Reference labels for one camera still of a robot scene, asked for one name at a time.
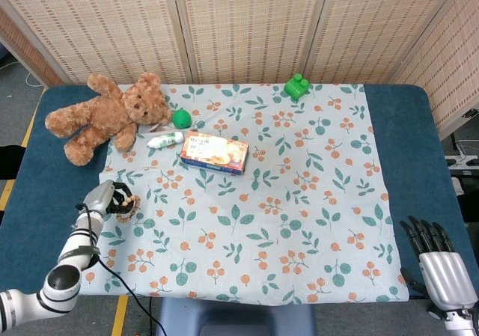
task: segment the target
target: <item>teddy bear head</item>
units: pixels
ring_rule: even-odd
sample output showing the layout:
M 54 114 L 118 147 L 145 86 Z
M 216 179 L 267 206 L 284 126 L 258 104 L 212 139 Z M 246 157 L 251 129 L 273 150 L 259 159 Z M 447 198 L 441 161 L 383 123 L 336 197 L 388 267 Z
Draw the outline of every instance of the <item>teddy bear head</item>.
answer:
M 159 123 L 168 113 L 165 96 L 159 89 L 159 77 L 153 73 L 143 73 L 123 93 L 123 103 L 129 118 L 138 124 Z

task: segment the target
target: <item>green toy block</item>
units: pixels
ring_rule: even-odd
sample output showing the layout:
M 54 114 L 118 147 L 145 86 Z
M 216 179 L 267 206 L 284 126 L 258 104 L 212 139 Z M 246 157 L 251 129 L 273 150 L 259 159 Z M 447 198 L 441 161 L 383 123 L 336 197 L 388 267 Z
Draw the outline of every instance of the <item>green toy block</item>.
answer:
M 291 97 L 293 101 L 297 101 L 308 91 L 309 82 L 303 79 L 302 75 L 297 73 L 294 77 L 284 85 L 284 91 Z

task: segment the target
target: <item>floral tablecloth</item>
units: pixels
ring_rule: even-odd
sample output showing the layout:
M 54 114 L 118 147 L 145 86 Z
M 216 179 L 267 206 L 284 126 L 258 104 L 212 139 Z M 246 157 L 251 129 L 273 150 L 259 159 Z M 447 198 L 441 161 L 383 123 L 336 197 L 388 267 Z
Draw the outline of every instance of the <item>floral tablecloth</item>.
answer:
M 102 258 L 136 293 L 261 305 L 405 301 L 388 193 L 362 85 L 163 85 L 193 128 L 249 143 L 244 175 L 184 165 L 182 145 L 110 144 L 100 182 L 141 198 L 107 216 Z M 84 294 L 125 294 L 99 265 Z

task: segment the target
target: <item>teddy bear paw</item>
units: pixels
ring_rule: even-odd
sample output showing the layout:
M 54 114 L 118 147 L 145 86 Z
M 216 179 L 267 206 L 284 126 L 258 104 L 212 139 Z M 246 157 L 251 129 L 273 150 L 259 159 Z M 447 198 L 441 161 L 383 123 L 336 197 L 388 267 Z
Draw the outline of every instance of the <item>teddy bear paw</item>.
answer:
M 75 142 L 68 142 L 65 146 L 65 155 L 72 164 L 83 166 L 93 158 L 93 149 Z

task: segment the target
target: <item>toothpaste tube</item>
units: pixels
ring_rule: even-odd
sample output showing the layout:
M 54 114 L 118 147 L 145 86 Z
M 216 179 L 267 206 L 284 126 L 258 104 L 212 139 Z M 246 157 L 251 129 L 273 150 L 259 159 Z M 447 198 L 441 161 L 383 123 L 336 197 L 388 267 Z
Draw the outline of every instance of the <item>toothpaste tube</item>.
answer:
M 184 142 L 184 137 L 182 132 L 171 132 L 169 134 L 164 134 L 152 138 L 147 143 L 148 147 L 153 149 L 161 149 L 162 147 L 167 147 L 173 144 L 179 144 Z

